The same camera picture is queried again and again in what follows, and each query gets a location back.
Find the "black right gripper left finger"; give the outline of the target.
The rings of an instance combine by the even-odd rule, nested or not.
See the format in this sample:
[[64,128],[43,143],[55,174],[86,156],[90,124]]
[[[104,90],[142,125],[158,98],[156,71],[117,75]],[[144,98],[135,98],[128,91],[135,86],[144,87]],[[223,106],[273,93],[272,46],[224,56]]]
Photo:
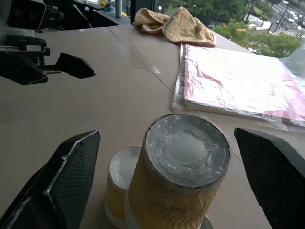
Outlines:
[[2,229],[78,229],[92,189],[99,130],[63,141],[0,219]]

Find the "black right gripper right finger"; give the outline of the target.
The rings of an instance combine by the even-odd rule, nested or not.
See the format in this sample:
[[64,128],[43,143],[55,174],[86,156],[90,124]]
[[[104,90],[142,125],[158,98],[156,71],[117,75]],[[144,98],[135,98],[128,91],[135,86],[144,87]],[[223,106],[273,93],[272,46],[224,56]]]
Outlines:
[[255,198],[274,229],[305,227],[305,160],[287,141],[236,128],[246,176]]

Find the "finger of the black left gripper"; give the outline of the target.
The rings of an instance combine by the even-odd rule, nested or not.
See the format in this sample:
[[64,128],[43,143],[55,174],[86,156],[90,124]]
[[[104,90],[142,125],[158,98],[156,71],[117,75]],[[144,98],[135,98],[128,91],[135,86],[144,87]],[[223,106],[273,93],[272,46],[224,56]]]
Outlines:
[[0,76],[21,85],[46,83],[48,77],[28,57],[0,53]]
[[95,69],[84,59],[67,53],[60,53],[54,65],[46,65],[46,71],[64,72],[78,79],[94,77]]

